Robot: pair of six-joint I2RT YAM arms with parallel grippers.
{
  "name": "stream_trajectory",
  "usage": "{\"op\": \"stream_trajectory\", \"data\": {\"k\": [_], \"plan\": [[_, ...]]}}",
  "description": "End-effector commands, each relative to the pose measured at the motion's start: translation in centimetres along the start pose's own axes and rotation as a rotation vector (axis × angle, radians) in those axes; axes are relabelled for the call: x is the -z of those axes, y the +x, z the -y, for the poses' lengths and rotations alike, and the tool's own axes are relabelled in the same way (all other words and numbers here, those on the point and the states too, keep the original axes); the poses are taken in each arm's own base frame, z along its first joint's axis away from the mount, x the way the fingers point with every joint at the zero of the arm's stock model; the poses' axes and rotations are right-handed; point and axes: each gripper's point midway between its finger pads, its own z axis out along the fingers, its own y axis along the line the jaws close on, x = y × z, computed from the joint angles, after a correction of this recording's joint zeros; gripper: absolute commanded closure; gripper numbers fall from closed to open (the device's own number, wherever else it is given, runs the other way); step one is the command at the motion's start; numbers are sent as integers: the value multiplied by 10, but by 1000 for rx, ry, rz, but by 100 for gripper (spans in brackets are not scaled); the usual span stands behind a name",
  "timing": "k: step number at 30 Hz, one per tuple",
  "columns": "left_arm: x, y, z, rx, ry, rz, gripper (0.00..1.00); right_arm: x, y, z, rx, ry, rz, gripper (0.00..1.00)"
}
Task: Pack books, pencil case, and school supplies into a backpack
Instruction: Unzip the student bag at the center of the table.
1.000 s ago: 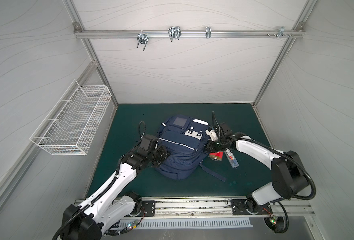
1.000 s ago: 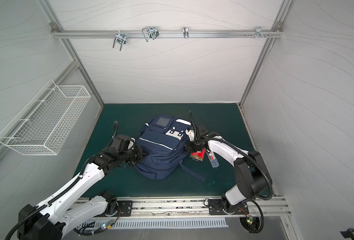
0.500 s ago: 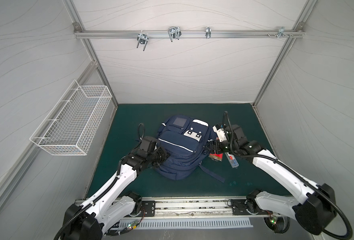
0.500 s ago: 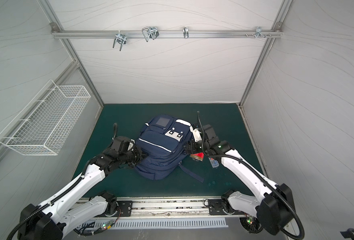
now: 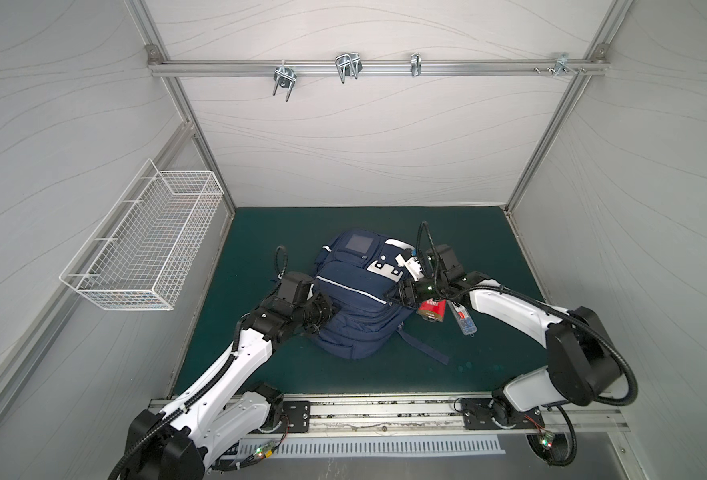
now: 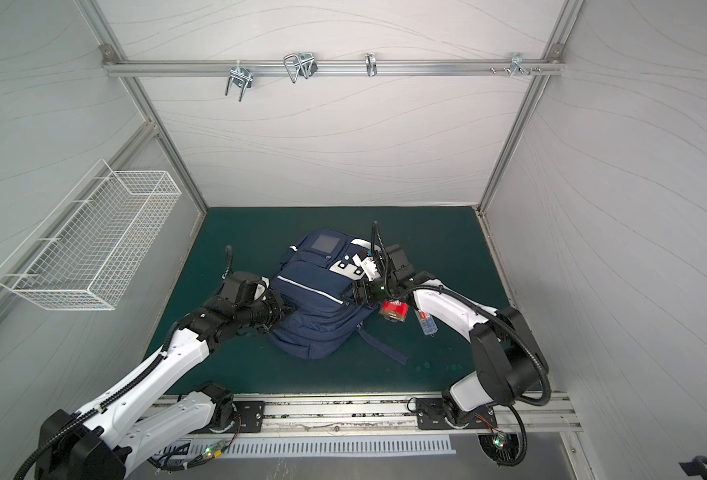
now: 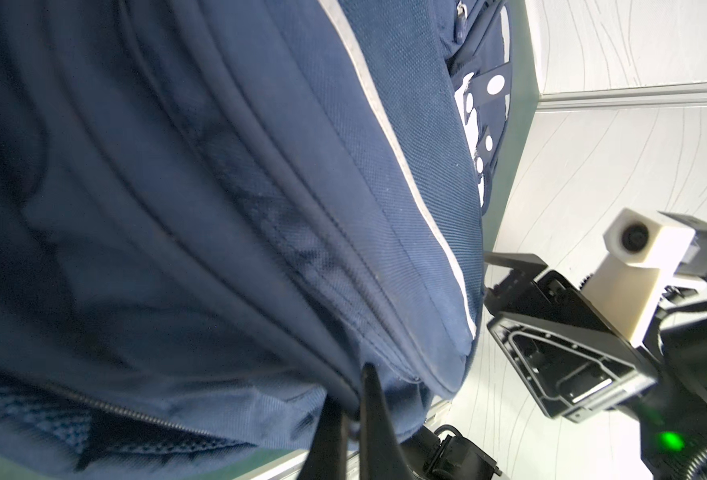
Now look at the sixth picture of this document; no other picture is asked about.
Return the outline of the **red booklet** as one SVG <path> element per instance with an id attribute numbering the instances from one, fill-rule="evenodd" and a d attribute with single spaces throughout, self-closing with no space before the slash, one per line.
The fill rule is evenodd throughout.
<path id="1" fill-rule="evenodd" d="M 385 301 L 381 304 L 379 314 L 392 322 L 405 322 L 407 314 L 409 314 L 409 306 L 405 302 L 397 300 Z"/>

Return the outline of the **navy blue backpack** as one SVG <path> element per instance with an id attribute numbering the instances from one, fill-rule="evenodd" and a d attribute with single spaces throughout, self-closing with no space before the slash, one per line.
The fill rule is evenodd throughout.
<path id="1" fill-rule="evenodd" d="M 272 292 L 292 308 L 269 334 L 285 353 L 319 360 L 353 334 L 401 365 L 407 356 L 365 331 L 363 324 L 383 302 L 369 292 L 373 265 L 369 240 L 330 229 L 315 230 L 289 246 L 270 280 Z"/>

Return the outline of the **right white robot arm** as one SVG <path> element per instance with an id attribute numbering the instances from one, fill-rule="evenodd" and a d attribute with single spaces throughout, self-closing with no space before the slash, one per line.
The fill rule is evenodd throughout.
<path id="1" fill-rule="evenodd" d="M 545 406 L 551 401 L 549 368 L 523 314 L 512 307 L 484 306 L 446 286 L 429 272 L 416 272 L 395 245 L 385 251 L 363 249 L 352 258 L 363 278 L 355 281 L 359 303 L 405 303 L 443 322 L 471 346 L 473 373 L 445 394 L 449 410 L 471 412 L 481 406 L 517 402 Z"/>

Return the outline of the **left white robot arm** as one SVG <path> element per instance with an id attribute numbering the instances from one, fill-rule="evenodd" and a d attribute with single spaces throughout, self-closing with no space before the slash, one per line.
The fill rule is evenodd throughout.
<path id="1" fill-rule="evenodd" d="M 233 395 L 207 382 L 157 414 L 145 413 L 185 373 L 240 332 L 267 334 L 292 312 L 267 278 L 228 274 L 203 306 L 174 322 L 161 346 L 107 392 L 73 413 L 58 410 L 14 476 L 123 479 L 173 441 L 199 429 L 225 430 Z"/>

